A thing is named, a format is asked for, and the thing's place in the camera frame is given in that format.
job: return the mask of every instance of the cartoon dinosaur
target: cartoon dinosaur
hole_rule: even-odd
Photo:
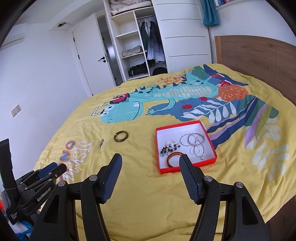
[[[221,79],[210,76],[200,66],[195,67],[191,73],[186,73],[186,82],[173,83],[173,86],[159,85],[141,87],[133,93],[127,93],[114,97],[95,109],[92,115],[100,115],[104,123],[132,121],[144,112],[144,102],[168,100],[168,104],[159,110],[148,109],[146,115],[152,115],[158,111],[171,109],[176,100],[207,97],[212,98],[218,94],[218,86]],[[98,109],[107,105],[100,113]]]

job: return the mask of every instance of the jewelry box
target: jewelry box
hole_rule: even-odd
[[[216,162],[213,144],[199,120],[158,127],[155,130],[158,168],[161,174],[178,172],[181,154],[195,167]]]

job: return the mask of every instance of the blue gripper pad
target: blue gripper pad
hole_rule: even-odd
[[[197,182],[193,177],[193,174],[190,171],[188,164],[185,162],[184,158],[180,156],[179,159],[179,167],[181,170],[182,177],[184,179],[187,191],[189,193],[190,198],[197,203],[199,200],[198,192],[197,192]]]
[[[50,171],[52,171],[56,167],[57,167],[57,164],[55,162],[49,164],[48,166],[46,166],[45,168],[39,171],[38,177],[44,178],[45,176],[47,176],[48,173],[50,173]]]
[[[117,160],[115,161],[106,181],[104,182],[104,192],[102,195],[102,200],[104,202],[107,202],[107,200],[109,198],[111,198],[111,195],[113,193],[119,173],[121,171],[121,167],[122,167],[122,157],[121,157],[121,155],[119,155]]]

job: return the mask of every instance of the wooden headboard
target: wooden headboard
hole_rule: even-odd
[[[215,36],[217,63],[253,76],[296,105],[296,46],[258,36]]]

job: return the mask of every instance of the white door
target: white door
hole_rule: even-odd
[[[103,45],[96,14],[73,32],[80,62],[93,95],[116,86]]]

